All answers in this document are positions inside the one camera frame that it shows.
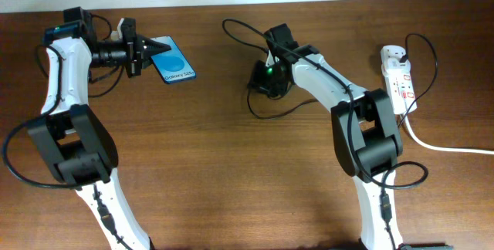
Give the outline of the blue smartphone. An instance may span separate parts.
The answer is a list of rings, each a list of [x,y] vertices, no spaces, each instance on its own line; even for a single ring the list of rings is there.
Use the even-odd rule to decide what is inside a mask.
[[[171,50],[151,57],[155,69],[165,84],[179,83],[196,78],[195,70],[170,36],[152,38],[152,40],[171,47]]]

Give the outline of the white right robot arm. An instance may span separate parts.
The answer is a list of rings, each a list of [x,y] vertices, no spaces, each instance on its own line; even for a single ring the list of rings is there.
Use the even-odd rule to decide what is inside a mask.
[[[353,84],[318,49],[299,45],[286,24],[261,36],[267,59],[256,63],[250,89],[279,98],[290,86],[298,86],[328,110],[337,160],[357,189],[361,247],[400,248],[403,239],[394,207],[399,187],[394,179],[403,144],[387,93]]]

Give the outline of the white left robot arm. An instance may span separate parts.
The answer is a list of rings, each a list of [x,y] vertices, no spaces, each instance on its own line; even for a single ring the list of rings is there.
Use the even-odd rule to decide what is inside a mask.
[[[121,189],[117,147],[90,109],[88,85],[92,67],[120,67],[139,76],[152,56],[171,47],[137,34],[131,18],[120,20],[116,34],[100,41],[93,15],[80,7],[64,10],[63,23],[45,31],[49,88],[28,134],[58,187],[74,190],[86,203],[111,248],[152,249]]]

